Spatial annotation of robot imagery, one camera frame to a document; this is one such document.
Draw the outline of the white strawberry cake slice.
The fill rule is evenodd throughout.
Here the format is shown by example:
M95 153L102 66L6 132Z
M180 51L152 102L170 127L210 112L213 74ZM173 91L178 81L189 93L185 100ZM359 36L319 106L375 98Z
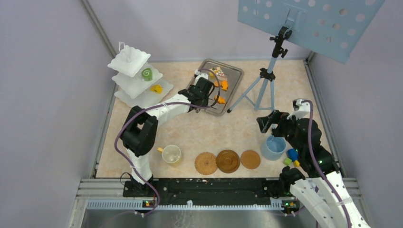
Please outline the white strawberry cake slice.
M216 76L217 76L217 78L218 78L220 81L225 81L225 80L227 80L226 75L225 75L222 71L218 71L218 72L216 73Z

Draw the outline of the yellow cake wedge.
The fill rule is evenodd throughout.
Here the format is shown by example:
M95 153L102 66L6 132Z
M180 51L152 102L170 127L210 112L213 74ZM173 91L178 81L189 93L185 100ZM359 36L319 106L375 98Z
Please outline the yellow cake wedge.
M161 94L163 92L163 87L160 84L155 84L150 87L150 91Z

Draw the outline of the green swirl roll cake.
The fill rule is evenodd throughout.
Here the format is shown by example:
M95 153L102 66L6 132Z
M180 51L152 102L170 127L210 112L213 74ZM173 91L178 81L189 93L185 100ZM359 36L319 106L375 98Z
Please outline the green swirl roll cake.
M146 82L152 81L153 80L153 71L151 68L145 68L141 72L142 79Z

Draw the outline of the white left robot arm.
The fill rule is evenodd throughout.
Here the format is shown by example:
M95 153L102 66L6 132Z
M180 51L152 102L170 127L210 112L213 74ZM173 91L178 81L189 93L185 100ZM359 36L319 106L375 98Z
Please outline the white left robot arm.
M135 181L134 190L140 196L152 192L149 152L154 147L158 126L180 114L208 107L214 83L205 73L194 78L194 83L180 90L170 99L148 108L133 107L119 134L127 150Z

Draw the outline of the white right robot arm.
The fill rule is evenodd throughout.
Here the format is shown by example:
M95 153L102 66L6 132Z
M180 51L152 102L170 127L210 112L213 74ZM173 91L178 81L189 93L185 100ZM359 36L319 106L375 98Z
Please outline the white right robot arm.
M289 113L274 110L258 117L260 131L284 138L298 152L304 176L297 168L284 168L279 176L279 191L295 196L322 228L368 228L343 182L333 157L320 142L322 132L313 117L297 119Z

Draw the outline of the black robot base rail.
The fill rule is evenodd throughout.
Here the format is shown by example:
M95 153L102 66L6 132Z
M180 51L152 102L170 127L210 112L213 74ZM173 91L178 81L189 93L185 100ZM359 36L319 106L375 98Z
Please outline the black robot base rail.
M125 182L124 197L160 200L161 206L252 206L269 205L275 199L291 199L273 178L155 178L151 186Z

